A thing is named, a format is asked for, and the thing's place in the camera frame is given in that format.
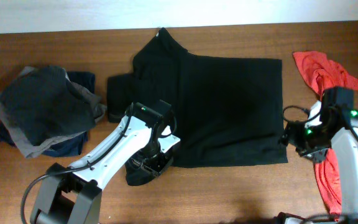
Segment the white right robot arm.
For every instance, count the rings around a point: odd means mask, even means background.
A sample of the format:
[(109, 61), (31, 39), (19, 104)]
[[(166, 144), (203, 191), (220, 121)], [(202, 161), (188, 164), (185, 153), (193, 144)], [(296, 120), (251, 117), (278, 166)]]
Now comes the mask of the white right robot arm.
[(288, 121), (282, 141), (295, 147), (300, 157), (314, 164), (336, 155), (341, 181), (342, 211), (336, 215), (319, 214), (304, 223), (326, 223), (337, 218), (339, 223), (358, 223), (358, 110), (344, 105), (315, 106), (305, 111), (305, 121)]

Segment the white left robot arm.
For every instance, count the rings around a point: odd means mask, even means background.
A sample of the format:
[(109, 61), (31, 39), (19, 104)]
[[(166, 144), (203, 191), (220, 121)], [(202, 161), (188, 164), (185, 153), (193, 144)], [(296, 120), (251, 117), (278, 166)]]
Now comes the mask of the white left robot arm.
[(68, 167), (53, 164), (26, 188), (28, 195), (41, 184), (30, 222), (98, 223), (103, 190), (125, 163), (148, 180), (172, 165), (172, 152), (180, 143), (176, 125), (170, 104), (132, 103), (117, 128), (91, 152)]

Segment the black shirt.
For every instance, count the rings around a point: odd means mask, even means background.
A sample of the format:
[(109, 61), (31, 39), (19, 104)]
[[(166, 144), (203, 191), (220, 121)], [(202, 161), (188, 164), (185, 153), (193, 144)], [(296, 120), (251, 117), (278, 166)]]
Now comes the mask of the black shirt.
[(109, 119), (131, 103), (170, 104), (180, 138), (175, 167), (287, 162), (281, 60), (194, 55), (160, 29), (132, 64), (131, 73), (108, 78)]

